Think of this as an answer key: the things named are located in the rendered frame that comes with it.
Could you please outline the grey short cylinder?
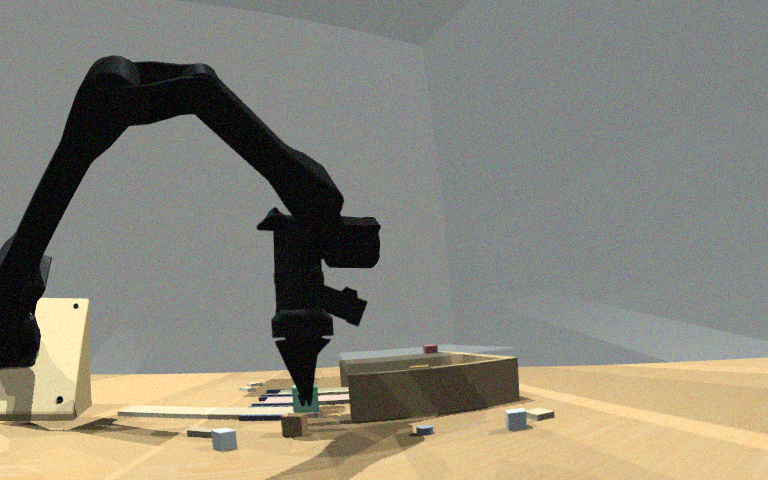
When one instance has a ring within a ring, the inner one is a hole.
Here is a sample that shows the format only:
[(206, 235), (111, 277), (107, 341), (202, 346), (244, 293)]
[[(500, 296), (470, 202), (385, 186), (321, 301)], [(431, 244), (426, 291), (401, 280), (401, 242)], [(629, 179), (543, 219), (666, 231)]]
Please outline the grey short cylinder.
[(416, 427), (416, 433), (417, 435), (428, 435), (428, 434), (434, 434), (433, 426), (431, 425), (421, 425)]

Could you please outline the green cube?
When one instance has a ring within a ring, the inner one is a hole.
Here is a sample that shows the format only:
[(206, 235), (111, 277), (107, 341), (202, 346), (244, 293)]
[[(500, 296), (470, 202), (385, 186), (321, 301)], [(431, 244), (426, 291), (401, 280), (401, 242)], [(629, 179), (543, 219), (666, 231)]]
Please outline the green cube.
[(301, 398), (296, 385), (291, 385), (291, 390), (294, 413), (320, 412), (317, 385), (313, 385), (313, 397), (308, 401)]

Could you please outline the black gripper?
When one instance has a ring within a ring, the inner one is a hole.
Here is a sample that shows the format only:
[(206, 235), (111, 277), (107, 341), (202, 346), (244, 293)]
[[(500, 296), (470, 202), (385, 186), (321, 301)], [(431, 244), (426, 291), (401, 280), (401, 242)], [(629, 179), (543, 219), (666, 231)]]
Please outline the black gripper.
[(271, 320), (272, 337), (303, 400), (313, 397), (319, 352), (331, 341), (333, 317), (325, 308), (314, 309), (316, 281), (324, 281), (322, 266), (283, 264), (274, 267), (276, 315)]

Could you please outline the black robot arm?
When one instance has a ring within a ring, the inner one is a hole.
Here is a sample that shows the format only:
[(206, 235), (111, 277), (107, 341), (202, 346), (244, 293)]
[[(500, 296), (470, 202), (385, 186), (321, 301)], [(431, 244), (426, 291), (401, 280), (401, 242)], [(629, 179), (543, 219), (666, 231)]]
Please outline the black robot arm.
[(375, 217), (341, 216), (343, 196), (317, 161), (282, 141), (202, 63), (97, 60), (76, 93), (61, 142), (21, 219), (0, 249), (0, 368), (34, 366), (41, 333), (36, 305), (52, 257), (43, 255), (92, 162), (128, 126), (194, 114), (268, 180), (292, 216), (276, 207), (259, 223), (273, 231), (274, 267), (372, 268), (380, 257)]

